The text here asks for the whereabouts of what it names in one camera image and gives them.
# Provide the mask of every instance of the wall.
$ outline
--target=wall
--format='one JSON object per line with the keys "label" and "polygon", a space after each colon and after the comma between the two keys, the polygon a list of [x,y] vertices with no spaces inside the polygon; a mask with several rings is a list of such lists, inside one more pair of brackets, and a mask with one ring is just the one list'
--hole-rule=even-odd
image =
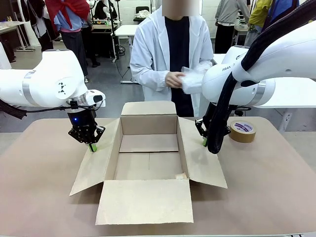
{"label": "wall", "polygon": [[[217,27],[215,27],[215,14],[219,2],[220,0],[203,0],[202,16],[207,22],[211,38],[215,38],[216,35]],[[137,24],[136,22],[133,22],[134,15],[136,13],[135,8],[137,6],[150,7],[150,0],[121,0],[119,2],[120,17],[124,25]]]}

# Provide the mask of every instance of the brown packing tape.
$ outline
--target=brown packing tape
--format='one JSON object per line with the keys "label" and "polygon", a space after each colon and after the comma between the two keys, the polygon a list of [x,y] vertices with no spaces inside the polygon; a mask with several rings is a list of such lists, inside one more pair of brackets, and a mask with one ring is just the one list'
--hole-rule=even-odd
{"label": "brown packing tape", "polygon": [[235,120],[231,122],[230,125],[231,132],[229,137],[237,142],[250,143],[255,139],[256,128],[253,124],[242,121]]}

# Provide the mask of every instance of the dark shirt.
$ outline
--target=dark shirt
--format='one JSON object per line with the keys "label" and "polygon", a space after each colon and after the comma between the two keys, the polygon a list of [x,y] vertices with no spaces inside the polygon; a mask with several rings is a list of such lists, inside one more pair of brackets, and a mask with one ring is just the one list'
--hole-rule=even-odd
{"label": "dark shirt", "polygon": [[[113,8],[112,17],[113,17],[113,19],[116,19],[118,17],[117,11],[115,10],[113,3],[110,2],[110,6]],[[95,7],[95,11],[94,11],[94,16],[93,17],[96,18],[96,19],[99,19],[99,20],[106,19],[107,15],[103,11],[104,7],[106,7],[106,5],[102,1],[99,1],[97,3],[96,7]]]}
{"label": "dark shirt", "polygon": [[[189,17],[185,16],[180,21],[165,17],[165,24],[169,39],[170,71],[180,72],[182,67],[189,67]],[[171,88],[171,101],[176,105],[178,116],[194,116],[191,95],[185,94],[182,89]]]}

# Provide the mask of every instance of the gray shirt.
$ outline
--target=gray shirt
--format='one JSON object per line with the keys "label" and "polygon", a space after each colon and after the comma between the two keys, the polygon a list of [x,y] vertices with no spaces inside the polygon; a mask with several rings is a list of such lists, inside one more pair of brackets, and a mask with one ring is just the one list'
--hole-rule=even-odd
{"label": "gray shirt", "polygon": [[89,26],[91,26],[91,27],[93,26],[93,24],[92,24],[92,17],[91,17],[90,12],[89,12],[89,14],[88,14],[87,21],[84,22],[82,28],[87,28],[87,27],[89,27]]}
{"label": "gray shirt", "polygon": [[241,10],[246,21],[249,20],[247,0],[221,0],[215,18],[218,22],[234,24],[238,11]]}

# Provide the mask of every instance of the open cardboard box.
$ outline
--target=open cardboard box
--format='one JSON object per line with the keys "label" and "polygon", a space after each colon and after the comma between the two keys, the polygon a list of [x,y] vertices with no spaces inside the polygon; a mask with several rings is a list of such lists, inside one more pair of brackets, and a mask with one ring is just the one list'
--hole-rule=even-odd
{"label": "open cardboard box", "polygon": [[227,188],[217,155],[172,102],[126,103],[97,148],[70,193],[104,182],[96,225],[193,222],[189,179]]}

